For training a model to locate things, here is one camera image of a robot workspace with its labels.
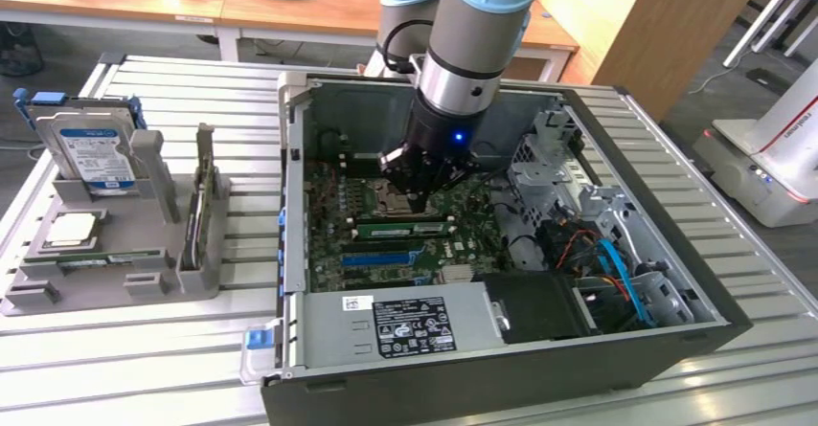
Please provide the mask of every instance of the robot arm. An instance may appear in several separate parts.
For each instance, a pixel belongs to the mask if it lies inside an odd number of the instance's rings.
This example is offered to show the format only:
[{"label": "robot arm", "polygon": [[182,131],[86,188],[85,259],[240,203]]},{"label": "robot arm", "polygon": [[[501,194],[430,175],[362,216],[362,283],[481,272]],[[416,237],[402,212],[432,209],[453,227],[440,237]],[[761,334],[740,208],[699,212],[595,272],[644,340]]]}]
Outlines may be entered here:
[{"label": "robot arm", "polygon": [[380,171],[413,212],[476,170],[469,145],[520,44],[532,0],[438,0],[408,126]]}]

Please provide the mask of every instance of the motherboard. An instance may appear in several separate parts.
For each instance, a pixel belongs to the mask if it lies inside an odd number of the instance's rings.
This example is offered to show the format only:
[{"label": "motherboard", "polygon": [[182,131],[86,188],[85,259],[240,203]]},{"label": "motherboard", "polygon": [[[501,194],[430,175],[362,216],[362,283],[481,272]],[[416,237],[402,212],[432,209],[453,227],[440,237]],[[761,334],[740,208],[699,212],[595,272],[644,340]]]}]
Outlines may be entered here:
[{"label": "motherboard", "polygon": [[422,213],[378,176],[373,163],[312,162],[312,292],[471,281],[508,262],[480,176],[432,195]]}]

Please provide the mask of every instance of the red stripe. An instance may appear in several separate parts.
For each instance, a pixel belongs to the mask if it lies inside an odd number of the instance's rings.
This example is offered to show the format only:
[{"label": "red stripe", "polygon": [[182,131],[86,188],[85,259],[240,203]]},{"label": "red stripe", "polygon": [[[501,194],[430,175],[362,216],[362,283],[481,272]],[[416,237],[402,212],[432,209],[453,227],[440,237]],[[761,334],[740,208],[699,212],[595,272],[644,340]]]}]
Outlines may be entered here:
[{"label": "red stripe", "polygon": [[764,145],[764,147],[757,151],[759,153],[763,153],[767,148],[769,148],[772,146],[772,144],[775,143],[775,141],[780,138],[780,136],[783,135],[783,133],[787,131],[787,129],[792,126],[792,124],[795,124],[795,122],[801,118],[803,113],[805,113],[805,110],[808,110],[811,108],[811,106],[815,104],[815,102],[818,101],[818,96],[815,96],[815,99],[812,99],[812,102],[809,102],[805,107],[803,108],[803,110],[799,112],[799,114],[795,116],[795,118],[792,119],[791,122],[787,123],[785,126],[783,126],[783,129],[780,129],[780,131],[777,132],[777,134],[775,134],[775,137],[772,137],[772,140],[769,141],[768,144]]}]

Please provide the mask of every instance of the power supply label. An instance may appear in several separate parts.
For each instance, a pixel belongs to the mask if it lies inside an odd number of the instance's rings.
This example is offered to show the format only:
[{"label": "power supply label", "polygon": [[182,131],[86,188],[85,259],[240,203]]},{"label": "power supply label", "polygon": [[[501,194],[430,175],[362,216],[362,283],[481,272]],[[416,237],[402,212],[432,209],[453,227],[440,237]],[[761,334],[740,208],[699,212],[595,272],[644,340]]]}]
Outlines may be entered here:
[{"label": "power supply label", "polygon": [[374,302],[372,313],[384,358],[457,349],[442,297]]},{"label": "power supply label", "polygon": [[61,129],[65,152],[85,183],[97,189],[124,189],[133,185],[134,176],[128,158],[116,147],[114,129]]}]

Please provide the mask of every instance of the metal slats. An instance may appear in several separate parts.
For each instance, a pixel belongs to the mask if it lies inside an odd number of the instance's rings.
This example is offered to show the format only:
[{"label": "metal slats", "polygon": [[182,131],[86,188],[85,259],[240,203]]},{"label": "metal slats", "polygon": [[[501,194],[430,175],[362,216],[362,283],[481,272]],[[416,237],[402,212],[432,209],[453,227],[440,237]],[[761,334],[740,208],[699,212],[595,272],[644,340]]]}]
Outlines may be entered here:
[{"label": "metal slats", "polygon": [[[265,424],[257,387],[238,385],[237,350],[242,329],[274,312],[281,175],[276,69],[128,56],[109,76],[109,86],[101,84],[109,94],[142,93],[145,120],[166,136],[173,172],[190,172],[196,166],[188,134],[197,123],[217,127],[217,165],[232,184],[222,290],[200,303],[0,318],[0,353],[9,354],[0,361],[0,383],[25,385],[0,395],[3,424],[77,418],[90,424]],[[94,74],[105,78],[105,71]],[[788,273],[713,205],[711,194],[689,177],[684,158],[653,135],[639,110],[608,88],[581,87],[577,93],[753,327],[717,352],[681,361],[636,390],[476,415],[468,422],[812,424],[818,321],[804,298],[791,291]],[[615,184],[591,148],[587,156],[603,182]],[[43,212],[45,204],[46,191],[30,205],[29,219]],[[30,227],[19,227],[14,242],[31,234]],[[22,251],[7,250],[0,267]],[[82,386],[74,389],[77,379]],[[463,424],[463,419],[436,424]]]}]

